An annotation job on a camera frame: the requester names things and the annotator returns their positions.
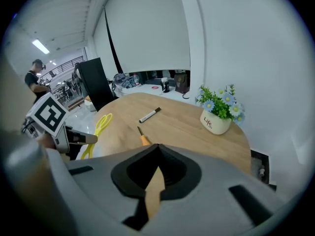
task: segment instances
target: roller blind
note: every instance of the roller blind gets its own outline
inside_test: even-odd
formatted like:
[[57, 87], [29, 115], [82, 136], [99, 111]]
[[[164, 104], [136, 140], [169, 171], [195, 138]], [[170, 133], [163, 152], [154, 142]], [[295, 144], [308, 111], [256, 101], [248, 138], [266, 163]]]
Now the roller blind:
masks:
[[105, 10], [125, 73], [190, 69], [188, 30], [181, 0], [109, 0]]
[[117, 74], [117, 69], [109, 44], [104, 10], [98, 20], [93, 38], [96, 54], [100, 57], [104, 73], [108, 79], [113, 80], [114, 75]]

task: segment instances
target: ceiling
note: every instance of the ceiling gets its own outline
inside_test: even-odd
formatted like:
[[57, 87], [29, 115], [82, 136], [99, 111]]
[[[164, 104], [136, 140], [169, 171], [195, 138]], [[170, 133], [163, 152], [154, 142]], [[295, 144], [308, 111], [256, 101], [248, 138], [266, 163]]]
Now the ceiling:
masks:
[[[28, 0], [12, 19], [2, 46], [9, 62], [25, 74], [32, 61], [44, 63], [86, 46], [107, 0]], [[45, 55], [32, 42], [50, 51]]]

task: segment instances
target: white table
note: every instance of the white table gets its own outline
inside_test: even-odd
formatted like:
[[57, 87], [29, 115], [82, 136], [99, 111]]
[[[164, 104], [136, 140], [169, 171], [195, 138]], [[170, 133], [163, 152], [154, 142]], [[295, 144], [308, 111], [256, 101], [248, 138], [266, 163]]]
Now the white table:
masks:
[[[144, 84], [144, 85], [136, 86], [133, 88], [123, 88], [121, 90], [116, 88], [114, 90], [114, 93], [119, 98], [123, 97], [125, 95], [128, 95], [128, 94], [131, 94], [131, 93], [135, 93], [135, 92], [145, 92], [145, 93], [165, 97], [165, 98], [172, 99], [172, 100], [177, 100], [177, 101], [189, 103], [189, 99], [184, 99], [182, 93], [175, 91], [175, 87], [169, 87], [169, 92], [165, 92], [165, 93], [162, 92], [161, 86], [149, 85], [149, 84]], [[189, 92], [187, 92], [184, 97], [189, 98]]]

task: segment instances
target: railing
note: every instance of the railing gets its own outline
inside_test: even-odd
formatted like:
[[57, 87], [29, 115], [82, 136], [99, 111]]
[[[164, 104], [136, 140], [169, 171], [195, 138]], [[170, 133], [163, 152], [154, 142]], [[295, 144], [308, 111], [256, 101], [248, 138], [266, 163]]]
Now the railing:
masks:
[[54, 77], [57, 74], [63, 73], [63, 72], [67, 72], [69, 70], [74, 69], [74, 65], [76, 63], [81, 63], [83, 62], [83, 56], [77, 57], [75, 59], [72, 59], [60, 66], [57, 66], [56, 68], [54, 68], [53, 70], [50, 70], [48, 73], [45, 73], [43, 76], [40, 77], [41, 80], [45, 81], [46, 79], [51, 81], [53, 79], [53, 77], [51, 76], [51, 73], [54, 74]]

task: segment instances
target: yellow scissors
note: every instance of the yellow scissors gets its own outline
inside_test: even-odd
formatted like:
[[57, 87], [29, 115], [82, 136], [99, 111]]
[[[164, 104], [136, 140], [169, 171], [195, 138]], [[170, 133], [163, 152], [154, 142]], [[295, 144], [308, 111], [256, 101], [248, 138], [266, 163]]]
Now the yellow scissors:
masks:
[[[102, 116], [101, 119], [98, 120], [96, 127], [95, 127], [95, 132], [94, 135], [96, 135], [97, 137], [99, 137], [99, 135], [101, 134], [101, 132], [108, 126], [108, 124], [111, 122], [113, 118], [113, 114], [109, 113], [108, 115], [104, 115]], [[95, 144], [89, 144], [88, 147], [86, 148], [86, 150], [83, 152], [81, 159], [84, 159], [84, 157], [89, 154], [89, 158], [92, 158], [93, 155], [93, 148], [94, 148]]]

